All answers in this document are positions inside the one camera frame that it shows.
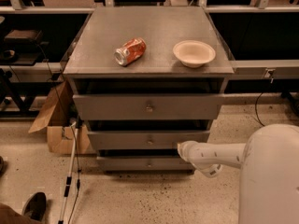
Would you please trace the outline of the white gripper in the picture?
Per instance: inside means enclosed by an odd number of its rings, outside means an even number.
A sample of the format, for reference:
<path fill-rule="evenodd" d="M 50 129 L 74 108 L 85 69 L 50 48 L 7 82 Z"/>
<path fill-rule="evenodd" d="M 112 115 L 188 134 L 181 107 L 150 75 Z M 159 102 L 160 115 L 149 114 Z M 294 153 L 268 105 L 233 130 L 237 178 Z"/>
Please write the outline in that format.
<path fill-rule="evenodd" d="M 184 161 L 208 178 L 216 177 L 222 171 L 215 145 L 186 141 L 177 143 L 177 149 Z"/>

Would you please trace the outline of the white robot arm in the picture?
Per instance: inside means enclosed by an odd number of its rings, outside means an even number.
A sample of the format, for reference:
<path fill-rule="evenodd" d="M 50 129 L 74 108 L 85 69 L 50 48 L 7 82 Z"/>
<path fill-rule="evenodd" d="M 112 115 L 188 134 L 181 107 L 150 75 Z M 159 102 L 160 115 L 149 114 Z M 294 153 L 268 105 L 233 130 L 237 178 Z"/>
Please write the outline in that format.
<path fill-rule="evenodd" d="M 272 124 L 241 144 L 178 144 L 179 156 L 207 177 L 240 170 L 239 224 L 299 224 L 299 127 Z"/>

